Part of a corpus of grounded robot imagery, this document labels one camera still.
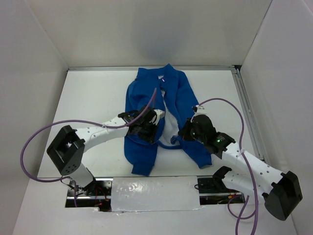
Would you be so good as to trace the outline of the blue zip jacket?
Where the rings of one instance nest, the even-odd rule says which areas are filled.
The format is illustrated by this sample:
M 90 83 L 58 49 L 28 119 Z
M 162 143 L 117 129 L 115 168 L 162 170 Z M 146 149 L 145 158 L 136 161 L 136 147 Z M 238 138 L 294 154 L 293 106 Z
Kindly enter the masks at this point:
M 133 165 L 132 173 L 149 176 L 156 161 L 159 147 L 183 150 L 199 168 L 212 164 L 211 154 L 197 141 L 185 141 L 178 136 L 188 118 L 194 114 L 192 108 L 198 100 L 186 74 L 170 64 L 158 69 L 139 68 L 135 80 L 126 92 L 125 110 L 139 110 L 156 94 L 153 106 L 165 112 L 152 143 L 127 135 L 124 138 L 124 155 Z

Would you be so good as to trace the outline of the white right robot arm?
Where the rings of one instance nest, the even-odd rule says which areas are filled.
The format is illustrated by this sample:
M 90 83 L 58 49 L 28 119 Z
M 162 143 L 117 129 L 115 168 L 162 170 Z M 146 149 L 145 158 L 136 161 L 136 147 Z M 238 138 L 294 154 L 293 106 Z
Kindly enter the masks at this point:
M 207 115 L 188 118 L 178 135 L 185 141 L 200 142 L 225 163 L 214 174 L 215 190 L 224 192 L 229 188 L 257 198 L 281 221 L 285 221 L 303 199 L 296 174 L 275 169 L 240 148 L 231 136 L 216 131 Z

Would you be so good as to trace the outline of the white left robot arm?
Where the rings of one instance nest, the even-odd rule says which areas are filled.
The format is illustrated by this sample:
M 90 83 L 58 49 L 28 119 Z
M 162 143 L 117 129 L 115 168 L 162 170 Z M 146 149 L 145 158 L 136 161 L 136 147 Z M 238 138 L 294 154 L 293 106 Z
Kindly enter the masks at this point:
M 69 176 L 83 194 L 92 195 L 96 191 L 97 181 L 82 164 L 83 154 L 99 144 L 133 134 L 151 143 L 165 112 L 151 107 L 144 109 L 120 113 L 99 126 L 73 129 L 66 125 L 46 152 L 62 176 Z

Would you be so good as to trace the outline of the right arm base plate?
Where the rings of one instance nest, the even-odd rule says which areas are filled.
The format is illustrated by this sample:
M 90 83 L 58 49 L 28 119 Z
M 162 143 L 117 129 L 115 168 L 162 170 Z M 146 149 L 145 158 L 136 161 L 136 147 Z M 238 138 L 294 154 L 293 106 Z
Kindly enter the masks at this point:
M 245 202 L 243 194 L 228 189 L 212 176 L 197 178 L 194 188 L 199 192 L 200 205 L 242 204 Z

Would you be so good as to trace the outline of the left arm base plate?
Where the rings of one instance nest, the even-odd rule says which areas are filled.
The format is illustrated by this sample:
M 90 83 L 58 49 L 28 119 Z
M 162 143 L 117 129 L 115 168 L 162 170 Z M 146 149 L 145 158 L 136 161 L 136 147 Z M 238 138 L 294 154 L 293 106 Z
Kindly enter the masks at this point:
M 96 178 L 95 185 L 87 190 L 77 186 L 74 191 L 74 181 L 68 183 L 62 181 L 67 186 L 66 208 L 98 208 L 101 212 L 110 212 L 113 178 Z

